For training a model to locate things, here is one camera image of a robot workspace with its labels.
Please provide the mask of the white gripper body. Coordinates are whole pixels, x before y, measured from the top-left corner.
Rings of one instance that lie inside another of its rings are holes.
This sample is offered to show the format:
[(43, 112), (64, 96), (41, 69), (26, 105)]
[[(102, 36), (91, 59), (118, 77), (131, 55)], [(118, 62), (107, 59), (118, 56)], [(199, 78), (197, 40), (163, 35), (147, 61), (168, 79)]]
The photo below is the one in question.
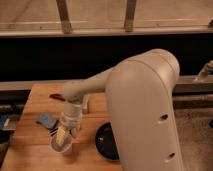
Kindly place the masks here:
[(76, 128), (80, 125), (82, 120), (82, 115), (78, 116), (68, 116), (65, 113), (61, 113), (60, 116), (60, 125), (65, 127), (68, 130), (72, 130), (73, 128)]

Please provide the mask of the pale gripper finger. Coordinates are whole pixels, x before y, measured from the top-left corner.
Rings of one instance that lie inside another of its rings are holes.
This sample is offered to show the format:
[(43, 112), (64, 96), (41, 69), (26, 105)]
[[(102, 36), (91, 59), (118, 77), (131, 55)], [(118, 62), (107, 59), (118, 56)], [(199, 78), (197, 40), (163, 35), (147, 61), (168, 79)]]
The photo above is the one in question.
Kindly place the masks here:
[(80, 125), (71, 129), (71, 135), (73, 138), (77, 138), (78, 133), (80, 131)]
[(56, 143), (59, 146), (62, 146), (68, 134), (69, 130), (66, 127), (64, 127), (63, 125), (59, 126), (56, 134)]

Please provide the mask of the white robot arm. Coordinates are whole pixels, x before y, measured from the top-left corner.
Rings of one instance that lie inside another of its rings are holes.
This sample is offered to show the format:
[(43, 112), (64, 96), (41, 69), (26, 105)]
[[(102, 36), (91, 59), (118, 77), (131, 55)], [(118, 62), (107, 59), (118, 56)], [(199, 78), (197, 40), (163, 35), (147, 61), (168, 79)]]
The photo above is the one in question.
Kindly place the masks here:
[(153, 49), (83, 81), (69, 81), (61, 91), (60, 122), (77, 127), (82, 97), (104, 92), (123, 171), (184, 171), (172, 102), (179, 74), (172, 53)]

